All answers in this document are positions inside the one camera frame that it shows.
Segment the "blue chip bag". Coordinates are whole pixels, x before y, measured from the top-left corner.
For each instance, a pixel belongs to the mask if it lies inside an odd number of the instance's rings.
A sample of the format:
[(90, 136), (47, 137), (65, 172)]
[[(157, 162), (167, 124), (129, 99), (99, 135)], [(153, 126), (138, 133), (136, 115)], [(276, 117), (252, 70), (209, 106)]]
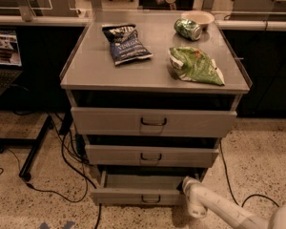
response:
[(153, 56), (140, 42), (135, 24), (103, 25), (102, 32), (110, 43), (115, 66)]

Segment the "green soda can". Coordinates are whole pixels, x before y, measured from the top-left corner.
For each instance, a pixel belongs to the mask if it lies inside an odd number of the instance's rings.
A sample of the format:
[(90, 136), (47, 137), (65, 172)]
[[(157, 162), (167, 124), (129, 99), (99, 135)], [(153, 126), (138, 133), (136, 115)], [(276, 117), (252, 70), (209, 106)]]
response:
[(177, 19), (174, 23), (174, 29), (178, 34), (192, 41), (199, 40), (202, 34), (201, 26), (187, 18)]

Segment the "white bowl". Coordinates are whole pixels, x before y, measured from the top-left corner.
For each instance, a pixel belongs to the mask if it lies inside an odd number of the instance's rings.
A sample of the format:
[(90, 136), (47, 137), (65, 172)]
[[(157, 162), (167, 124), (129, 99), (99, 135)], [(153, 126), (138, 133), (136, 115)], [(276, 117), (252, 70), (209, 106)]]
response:
[(195, 21), (203, 30), (206, 30), (215, 20), (212, 14), (203, 10), (187, 10), (181, 14), (181, 17)]

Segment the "open laptop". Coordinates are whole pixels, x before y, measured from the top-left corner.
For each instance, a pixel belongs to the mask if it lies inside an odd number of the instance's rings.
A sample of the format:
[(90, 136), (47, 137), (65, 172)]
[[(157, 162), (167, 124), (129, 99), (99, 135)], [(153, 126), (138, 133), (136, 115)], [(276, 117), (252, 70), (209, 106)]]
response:
[(16, 31), (0, 29), (0, 96), (22, 71)]

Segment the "black laptop stand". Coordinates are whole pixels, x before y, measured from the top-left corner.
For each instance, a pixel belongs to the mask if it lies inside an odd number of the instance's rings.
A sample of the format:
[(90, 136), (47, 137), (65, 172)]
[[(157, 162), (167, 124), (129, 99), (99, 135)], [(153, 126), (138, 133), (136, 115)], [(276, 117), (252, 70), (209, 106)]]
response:
[(31, 165), (37, 155), (43, 140), (46, 137), (47, 131), (53, 128), (52, 118), (48, 115), (38, 133), (36, 138), (3, 138), (0, 137), (0, 154), (2, 154), (6, 147), (29, 147), (30, 152), (19, 172), (19, 177), (28, 182), (31, 180)]

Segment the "grey metal drawer cabinet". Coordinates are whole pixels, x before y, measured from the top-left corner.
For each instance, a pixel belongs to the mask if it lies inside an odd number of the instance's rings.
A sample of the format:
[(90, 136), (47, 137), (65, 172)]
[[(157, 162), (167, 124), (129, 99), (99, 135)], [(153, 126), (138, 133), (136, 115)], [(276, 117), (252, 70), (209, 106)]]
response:
[[(250, 90), (222, 32), (216, 25), (202, 33), (194, 47), (208, 54), (222, 71), (225, 85), (180, 80), (170, 62), (171, 47), (189, 47), (191, 41), (174, 30), (178, 12), (101, 11), (84, 30), (61, 81), (71, 107), (233, 111)], [(110, 44), (102, 32), (108, 24), (134, 23), (152, 58), (115, 66)], [(87, 145), (217, 149), (223, 137), (156, 135), (82, 135)], [(100, 173), (107, 168), (196, 168), (202, 177), (209, 168), (92, 164)]]

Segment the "green chip bag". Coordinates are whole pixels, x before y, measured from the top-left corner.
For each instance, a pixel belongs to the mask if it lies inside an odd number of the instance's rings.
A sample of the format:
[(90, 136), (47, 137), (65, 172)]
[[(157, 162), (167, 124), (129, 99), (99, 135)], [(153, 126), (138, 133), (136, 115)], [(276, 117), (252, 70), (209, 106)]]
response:
[(176, 75), (183, 81), (224, 86), (225, 80), (215, 61), (205, 52), (193, 47), (172, 47), (170, 62)]

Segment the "grey drawer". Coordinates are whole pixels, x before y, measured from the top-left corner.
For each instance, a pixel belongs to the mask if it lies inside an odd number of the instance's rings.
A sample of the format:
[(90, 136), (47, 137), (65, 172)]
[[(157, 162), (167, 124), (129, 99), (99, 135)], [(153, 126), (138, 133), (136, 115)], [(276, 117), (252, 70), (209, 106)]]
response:
[(210, 168), (217, 149), (87, 145), (90, 164)]
[(81, 135), (225, 137), (236, 118), (233, 111), (72, 107), (71, 113)]
[(184, 202), (182, 183), (186, 176), (201, 180), (196, 168), (123, 169), (107, 168), (92, 192), (95, 204), (168, 206)]

